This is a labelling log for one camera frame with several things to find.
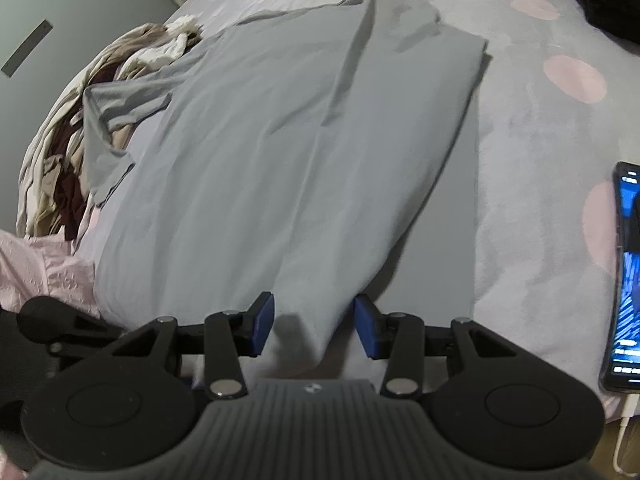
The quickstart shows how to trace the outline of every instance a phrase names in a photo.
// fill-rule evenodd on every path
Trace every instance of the cable connector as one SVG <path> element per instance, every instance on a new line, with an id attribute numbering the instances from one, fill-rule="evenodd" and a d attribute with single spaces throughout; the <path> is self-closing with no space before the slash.
<path id="1" fill-rule="evenodd" d="M 620 447 L 622 446 L 622 440 L 625 437 L 626 427 L 629 424 L 629 419 L 634 416 L 636 408 L 638 407 L 638 400 L 640 394 L 628 394 L 625 399 L 625 404 L 622 407 L 622 420 L 620 420 L 620 430 L 618 431 L 618 440 L 616 442 L 616 450 L 613 452 L 613 469 L 616 473 L 624 475 L 628 478 L 636 478 L 638 473 L 627 473 L 618 465 L 618 455 L 620 454 Z"/>

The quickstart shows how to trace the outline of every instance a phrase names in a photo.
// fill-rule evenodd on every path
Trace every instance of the wooden floor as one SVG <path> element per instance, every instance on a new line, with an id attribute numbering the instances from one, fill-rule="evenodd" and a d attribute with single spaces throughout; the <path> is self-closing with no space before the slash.
<path id="1" fill-rule="evenodd" d="M 613 450 L 618 438 L 620 422 L 612 422 L 605 427 L 604 435 L 591 459 L 591 465 L 607 480 L 628 480 L 626 476 L 613 471 Z M 620 455 L 620 466 L 628 473 L 640 474 L 640 416 L 636 416 L 626 428 Z"/>

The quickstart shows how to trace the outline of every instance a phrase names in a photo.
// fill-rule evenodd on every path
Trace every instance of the gray wall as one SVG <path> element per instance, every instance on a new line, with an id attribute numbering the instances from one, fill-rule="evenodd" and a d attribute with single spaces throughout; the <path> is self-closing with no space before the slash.
<path id="1" fill-rule="evenodd" d="M 164 22 L 171 0 L 0 0 L 0 66 L 43 20 L 53 30 L 11 78 L 0 73 L 0 228 L 14 232 L 24 152 L 66 84 L 120 34 Z"/>

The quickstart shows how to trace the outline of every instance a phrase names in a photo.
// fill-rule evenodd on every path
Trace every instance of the shirt sleeve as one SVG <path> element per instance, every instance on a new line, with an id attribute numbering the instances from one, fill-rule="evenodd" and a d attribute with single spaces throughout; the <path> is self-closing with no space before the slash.
<path id="1" fill-rule="evenodd" d="M 84 90 L 84 156 L 87 182 L 96 205 L 107 201 L 134 166 L 127 150 L 111 145 L 111 132 L 165 108 L 208 53 L 209 49 L 202 43 L 198 45 L 202 48 L 196 47 L 186 56 L 140 79 L 96 84 Z"/>

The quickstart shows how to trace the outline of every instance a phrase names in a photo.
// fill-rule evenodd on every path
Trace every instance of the gray ribbed panel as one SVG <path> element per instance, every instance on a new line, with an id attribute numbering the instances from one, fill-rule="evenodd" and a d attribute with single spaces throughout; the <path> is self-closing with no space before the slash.
<path id="1" fill-rule="evenodd" d="M 43 463 L 32 480 L 597 480 L 586 462 L 517 473 L 460 453 L 417 403 L 388 400 L 367 381 L 263 381 L 241 400 L 214 402 L 164 456 L 121 472 Z"/>

